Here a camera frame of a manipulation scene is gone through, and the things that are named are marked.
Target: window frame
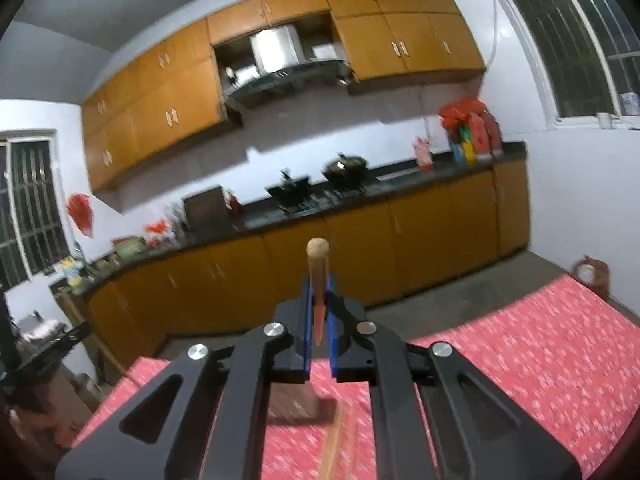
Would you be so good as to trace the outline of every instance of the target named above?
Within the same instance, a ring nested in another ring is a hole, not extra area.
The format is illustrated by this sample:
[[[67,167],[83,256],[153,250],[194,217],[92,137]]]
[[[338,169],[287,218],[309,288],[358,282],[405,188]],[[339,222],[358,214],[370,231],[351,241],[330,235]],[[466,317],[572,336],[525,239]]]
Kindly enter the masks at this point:
[[[539,47],[533,38],[533,35],[527,25],[526,20],[520,13],[520,9],[514,0],[500,0],[502,8],[507,14],[508,18],[513,25],[514,30],[520,40],[520,43],[525,51],[531,71],[538,87],[538,94],[545,114],[545,121],[548,129],[554,130],[564,127],[585,126],[591,128],[599,128],[598,118],[596,116],[572,116],[572,117],[560,117],[558,105],[556,104],[556,95],[551,85],[551,78],[546,69],[543,61],[542,54]],[[577,15],[580,17],[583,27],[587,32],[588,37],[593,43],[594,49],[600,65],[604,72],[605,80],[607,81],[607,87],[609,88],[610,98],[614,109],[613,124],[614,128],[623,126],[624,123],[631,123],[633,125],[640,125],[640,118],[635,116],[625,116],[622,113],[620,105],[620,98],[616,91],[613,76],[607,62],[607,57],[600,44],[600,40],[591,25],[584,9],[578,2],[578,0],[571,0],[574,5]]]
[[[9,172],[12,171],[11,167],[11,154],[12,154],[12,144],[17,144],[20,142],[35,142],[35,141],[47,141],[49,143],[49,161],[51,164],[51,176],[53,179],[53,189],[56,195],[56,206],[58,208],[58,214],[60,216],[60,225],[62,228],[63,235],[65,237],[65,242],[67,247],[69,248],[69,253],[73,256],[75,253],[75,243],[76,240],[73,236],[73,229],[71,227],[70,219],[68,214],[66,214],[66,203],[65,203],[65,195],[62,189],[62,175],[60,173],[60,158],[58,156],[58,141],[56,138],[56,132],[50,130],[19,130],[19,131],[2,131],[0,132],[0,142],[6,144],[6,167]],[[44,273],[44,270],[36,272],[35,274],[31,272],[31,267],[29,265],[29,261],[27,259],[26,252],[24,250],[24,246],[22,244],[22,234],[20,231],[20,227],[18,224],[18,218],[15,208],[15,197],[14,197],[14,183],[11,178],[12,174],[10,173],[9,178],[7,179],[8,193],[9,193],[9,204],[10,204],[10,216],[12,222],[14,224],[14,231],[16,235],[16,242],[18,245],[18,250],[20,252],[20,257],[22,258],[22,264],[24,266],[27,279],[23,282],[20,282],[18,285],[14,285],[12,288],[21,286],[23,283],[34,281],[34,278],[37,276],[41,276]],[[60,264],[57,262],[53,264],[53,268],[56,271],[55,279],[59,279],[59,271]]]

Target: black countertop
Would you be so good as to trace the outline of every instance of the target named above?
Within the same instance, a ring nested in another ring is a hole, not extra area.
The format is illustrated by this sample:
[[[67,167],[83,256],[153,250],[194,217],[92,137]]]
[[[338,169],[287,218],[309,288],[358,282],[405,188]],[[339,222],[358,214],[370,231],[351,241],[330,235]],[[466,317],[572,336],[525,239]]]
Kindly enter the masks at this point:
[[[218,242],[233,240],[247,235],[261,234],[265,231],[279,228],[297,222],[301,219],[338,212],[343,209],[379,202],[387,198],[401,196],[416,189],[435,186],[462,176],[489,170],[495,164],[508,160],[523,160],[527,156],[524,142],[505,142],[504,153],[491,160],[479,161],[474,164],[460,164],[453,161],[450,152],[441,153],[433,157],[434,164],[429,171],[420,171],[415,161],[407,160],[389,166],[373,168],[370,176],[374,179],[367,184],[366,190],[353,196],[337,198],[331,193],[324,193],[326,184],[316,184],[312,192],[318,197],[316,205],[303,211],[284,213],[278,208],[273,198],[259,200],[244,206],[244,215],[234,225],[224,232],[211,231],[190,234],[187,239],[169,244],[162,248],[143,251],[121,262],[117,267],[104,270],[98,277],[84,279],[84,282],[72,290],[72,295],[87,298],[104,283],[116,278],[124,272],[141,264],[153,260],[166,258],[182,251],[212,245]],[[57,283],[52,285],[52,290],[57,290]]]

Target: red tablecloth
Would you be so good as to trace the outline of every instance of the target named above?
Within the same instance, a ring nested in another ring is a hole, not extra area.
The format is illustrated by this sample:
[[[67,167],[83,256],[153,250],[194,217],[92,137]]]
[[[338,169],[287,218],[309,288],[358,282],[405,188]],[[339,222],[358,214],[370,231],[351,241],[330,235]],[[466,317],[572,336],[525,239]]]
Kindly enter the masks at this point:
[[[568,276],[495,314],[414,343],[437,340],[452,343],[561,442],[583,478],[606,458],[640,406],[640,329]],[[166,365],[141,358],[129,377],[145,384]],[[334,478],[374,480],[367,385],[335,383],[325,360],[314,362],[311,383],[320,397],[347,407]],[[122,379],[76,442],[137,389]],[[316,478],[326,432],[326,426],[269,425],[262,478]]]

